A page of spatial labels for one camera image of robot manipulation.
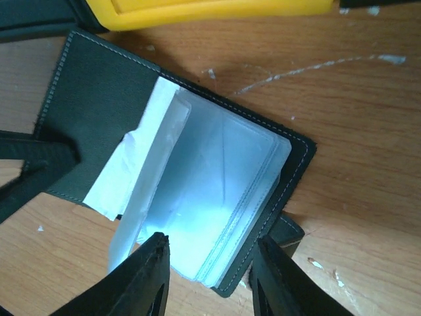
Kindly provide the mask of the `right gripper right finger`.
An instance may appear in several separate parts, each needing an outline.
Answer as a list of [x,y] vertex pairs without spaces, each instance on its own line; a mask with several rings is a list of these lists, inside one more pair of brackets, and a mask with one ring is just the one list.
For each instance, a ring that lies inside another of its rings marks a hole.
[[351,315],[321,289],[268,235],[258,239],[252,264],[255,315]]

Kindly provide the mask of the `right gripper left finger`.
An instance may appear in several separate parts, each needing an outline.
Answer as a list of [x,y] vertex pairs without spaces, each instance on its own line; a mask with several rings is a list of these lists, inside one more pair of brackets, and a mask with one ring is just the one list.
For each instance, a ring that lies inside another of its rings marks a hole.
[[169,281],[169,239],[156,232],[109,275],[53,315],[164,315]]

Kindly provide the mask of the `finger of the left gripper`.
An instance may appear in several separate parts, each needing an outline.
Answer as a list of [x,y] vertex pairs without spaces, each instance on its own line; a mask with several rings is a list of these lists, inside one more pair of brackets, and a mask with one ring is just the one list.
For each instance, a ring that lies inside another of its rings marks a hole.
[[35,140],[29,134],[5,130],[1,131],[1,159],[24,162],[20,175],[1,187],[1,222],[80,162],[69,142]]

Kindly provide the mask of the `black leather card holder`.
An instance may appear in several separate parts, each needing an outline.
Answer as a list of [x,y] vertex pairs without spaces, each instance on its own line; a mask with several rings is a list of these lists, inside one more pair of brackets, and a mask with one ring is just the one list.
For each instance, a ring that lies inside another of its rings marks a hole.
[[171,267],[227,298],[260,237],[292,251],[303,237],[282,211],[310,138],[93,34],[68,33],[34,138],[80,158],[50,194],[119,220],[110,270],[162,232]]

